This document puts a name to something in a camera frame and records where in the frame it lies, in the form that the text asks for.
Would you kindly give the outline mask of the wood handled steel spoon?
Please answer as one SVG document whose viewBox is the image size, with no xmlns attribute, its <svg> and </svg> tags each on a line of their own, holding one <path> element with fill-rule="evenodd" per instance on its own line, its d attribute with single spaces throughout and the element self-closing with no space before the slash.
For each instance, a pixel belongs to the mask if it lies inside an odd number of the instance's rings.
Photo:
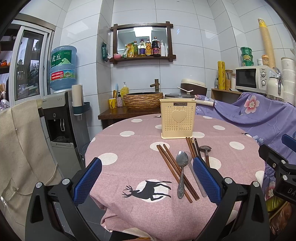
<svg viewBox="0 0 296 241">
<path fill-rule="evenodd" d="M 206 160 L 206 164 L 208 167 L 210 167 L 210 161 L 209 161 L 209 152 L 211 151 L 211 147 L 210 146 L 200 146 L 199 147 L 200 150 L 202 150 L 205 153 L 205 160 Z"/>
</svg>

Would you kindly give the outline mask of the black chopstick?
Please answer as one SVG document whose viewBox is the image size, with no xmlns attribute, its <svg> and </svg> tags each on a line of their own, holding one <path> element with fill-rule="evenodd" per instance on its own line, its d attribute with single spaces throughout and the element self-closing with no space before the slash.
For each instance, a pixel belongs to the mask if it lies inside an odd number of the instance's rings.
<svg viewBox="0 0 296 241">
<path fill-rule="evenodd" d="M 198 142 L 197 142 L 196 138 L 194 138 L 194 142 L 195 142 L 195 146 L 196 146 L 196 150 L 197 150 L 197 155 L 198 155 L 198 157 L 201 158 L 201 152 L 200 152 L 200 148 L 199 148 L 199 145 L 198 145 Z"/>
</svg>

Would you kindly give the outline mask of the silver metal spoon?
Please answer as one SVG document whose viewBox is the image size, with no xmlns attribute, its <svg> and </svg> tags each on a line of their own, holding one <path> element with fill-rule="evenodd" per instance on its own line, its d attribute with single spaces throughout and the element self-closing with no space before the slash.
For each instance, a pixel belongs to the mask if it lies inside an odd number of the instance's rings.
<svg viewBox="0 0 296 241">
<path fill-rule="evenodd" d="M 176 156 L 176 162 L 181 168 L 181 175 L 178 184 L 177 196 L 179 199 L 182 199 L 185 194 L 185 184 L 184 184 L 184 167 L 188 164 L 189 158 L 185 151 L 179 151 Z"/>
</svg>

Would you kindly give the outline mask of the beige cloth cover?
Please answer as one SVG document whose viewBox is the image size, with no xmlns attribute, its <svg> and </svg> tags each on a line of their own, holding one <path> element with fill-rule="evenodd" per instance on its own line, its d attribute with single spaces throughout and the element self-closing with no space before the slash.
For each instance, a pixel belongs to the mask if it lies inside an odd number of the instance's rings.
<svg viewBox="0 0 296 241">
<path fill-rule="evenodd" d="M 41 103 L 33 99 L 1 111 L 1 211 L 21 240 L 36 183 L 62 179 L 42 128 Z"/>
</svg>

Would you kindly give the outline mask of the white microwave oven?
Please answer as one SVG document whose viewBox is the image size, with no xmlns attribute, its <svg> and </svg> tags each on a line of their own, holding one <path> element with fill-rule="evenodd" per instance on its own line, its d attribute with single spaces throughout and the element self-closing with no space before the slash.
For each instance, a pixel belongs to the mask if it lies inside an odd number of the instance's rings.
<svg viewBox="0 0 296 241">
<path fill-rule="evenodd" d="M 277 73 L 268 66 L 243 66 L 235 70 L 235 89 L 267 94 L 267 83 Z"/>
</svg>

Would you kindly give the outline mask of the water dispenser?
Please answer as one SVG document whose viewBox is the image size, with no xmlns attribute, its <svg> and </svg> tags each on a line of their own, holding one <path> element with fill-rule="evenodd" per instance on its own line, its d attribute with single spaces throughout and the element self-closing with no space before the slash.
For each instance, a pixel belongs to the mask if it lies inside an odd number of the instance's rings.
<svg viewBox="0 0 296 241">
<path fill-rule="evenodd" d="M 71 90 L 44 97 L 42 109 L 61 175 L 72 178 L 85 168 L 83 149 L 90 143 L 85 114 L 74 114 Z"/>
</svg>

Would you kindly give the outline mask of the tall beige paper roll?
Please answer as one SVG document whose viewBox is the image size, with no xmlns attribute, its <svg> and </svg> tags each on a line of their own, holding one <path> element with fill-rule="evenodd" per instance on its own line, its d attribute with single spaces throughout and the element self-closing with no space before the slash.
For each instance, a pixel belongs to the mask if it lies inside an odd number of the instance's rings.
<svg viewBox="0 0 296 241">
<path fill-rule="evenodd" d="M 260 29 L 261 36 L 262 36 L 263 45 L 265 48 L 265 53 L 269 58 L 269 67 L 274 68 L 274 67 L 276 67 L 275 56 L 274 56 L 273 44 L 271 41 L 269 30 L 267 28 L 267 25 L 266 25 L 264 19 L 258 18 L 258 24 L 259 24 L 259 29 Z"/>
</svg>

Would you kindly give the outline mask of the yellow wrap roll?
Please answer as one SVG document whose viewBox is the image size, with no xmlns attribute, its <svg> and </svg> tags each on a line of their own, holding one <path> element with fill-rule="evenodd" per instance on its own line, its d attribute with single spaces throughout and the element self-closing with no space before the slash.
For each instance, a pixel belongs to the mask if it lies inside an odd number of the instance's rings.
<svg viewBox="0 0 296 241">
<path fill-rule="evenodd" d="M 226 73 L 224 61 L 218 61 L 218 89 L 226 89 Z"/>
</svg>

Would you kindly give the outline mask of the dark wooden sink counter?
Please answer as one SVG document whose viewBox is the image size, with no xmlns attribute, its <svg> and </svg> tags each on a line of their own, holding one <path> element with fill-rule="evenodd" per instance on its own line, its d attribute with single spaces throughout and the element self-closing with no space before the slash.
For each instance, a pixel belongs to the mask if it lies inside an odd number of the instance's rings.
<svg viewBox="0 0 296 241">
<path fill-rule="evenodd" d="M 98 116 L 98 119 L 102 123 L 102 128 L 105 129 L 114 123 L 128 118 L 135 118 L 137 116 L 159 113 L 161 113 L 160 107 L 148 110 L 131 110 L 124 106 L 121 108 L 108 109 L 101 113 Z"/>
</svg>

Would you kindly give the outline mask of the beige perforated utensil holder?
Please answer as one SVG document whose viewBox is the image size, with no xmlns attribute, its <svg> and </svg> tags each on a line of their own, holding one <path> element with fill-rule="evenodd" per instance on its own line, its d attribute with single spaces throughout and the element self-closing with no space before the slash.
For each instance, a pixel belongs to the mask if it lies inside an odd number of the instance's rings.
<svg viewBox="0 0 296 241">
<path fill-rule="evenodd" d="M 160 99 L 163 139 L 192 137 L 196 101 L 189 98 Z"/>
</svg>

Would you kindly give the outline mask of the woven basin sink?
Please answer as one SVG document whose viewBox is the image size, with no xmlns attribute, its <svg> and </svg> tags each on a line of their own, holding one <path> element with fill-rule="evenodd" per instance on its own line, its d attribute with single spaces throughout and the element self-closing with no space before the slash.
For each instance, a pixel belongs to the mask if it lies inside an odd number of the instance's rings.
<svg viewBox="0 0 296 241">
<path fill-rule="evenodd" d="M 149 110 L 158 108 L 163 97 L 162 92 L 129 93 L 123 96 L 123 102 L 131 110 Z"/>
</svg>

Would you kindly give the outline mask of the yellow soap bottle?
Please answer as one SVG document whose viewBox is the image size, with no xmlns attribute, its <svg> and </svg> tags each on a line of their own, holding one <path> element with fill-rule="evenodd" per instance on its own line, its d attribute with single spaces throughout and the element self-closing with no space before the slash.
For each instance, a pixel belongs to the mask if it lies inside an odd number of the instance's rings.
<svg viewBox="0 0 296 241">
<path fill-rule="evenodd" d="M 126 86 L 126 83 L 124 82 L 123 88 L 120 90 L 120 95 L 123 98 L 127 94 L 129 94 L 129 88 Z"/>
</svg>

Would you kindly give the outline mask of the dark soy sauce bottle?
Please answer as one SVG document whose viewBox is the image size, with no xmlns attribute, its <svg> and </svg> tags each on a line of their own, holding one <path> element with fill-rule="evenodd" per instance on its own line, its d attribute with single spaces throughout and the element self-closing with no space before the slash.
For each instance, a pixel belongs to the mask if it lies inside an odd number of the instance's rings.
<svg viewBox="0 0 296 241">
<path fill-rule="evenodd" d="M 154 37 L 152 40 L 152 55 L 156 57 L 161 56 L 160 42 L 157 37 Z"/>
</svg>

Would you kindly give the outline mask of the green hanging packet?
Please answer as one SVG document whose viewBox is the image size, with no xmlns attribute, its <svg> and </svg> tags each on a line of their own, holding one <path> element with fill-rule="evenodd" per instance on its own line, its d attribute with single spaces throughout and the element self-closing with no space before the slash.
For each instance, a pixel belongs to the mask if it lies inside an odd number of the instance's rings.
<svg viewBox="0 0 296 241">
<path fill-rule="evenodd" d="M 101 57 L 102 57 L 102 61 L 105 61 L 105 62 L 108 61 L 108 49 L 107 49 L 107 44 L 105 42 L 102 42 L 101 44 Z"/>
</svg>

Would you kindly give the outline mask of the dark wooden wall shelf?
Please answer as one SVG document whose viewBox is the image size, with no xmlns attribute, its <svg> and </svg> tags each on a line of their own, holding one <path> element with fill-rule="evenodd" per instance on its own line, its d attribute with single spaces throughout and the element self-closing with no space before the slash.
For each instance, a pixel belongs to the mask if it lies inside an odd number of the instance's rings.
<svg viewBox="0 0 296 241">
<path fill-rule="evenodd" d="M 123 61 L 167 60 L 176 59 L 173 54 L 171 30 L 174 25 L 164 23 L 115 24 L 110 27 L 113 33 L 112 57 L 114 65 Z M 152 55 L 152 40 L 157 37 L 160 42 L 161 56 Z"/>
</svg>

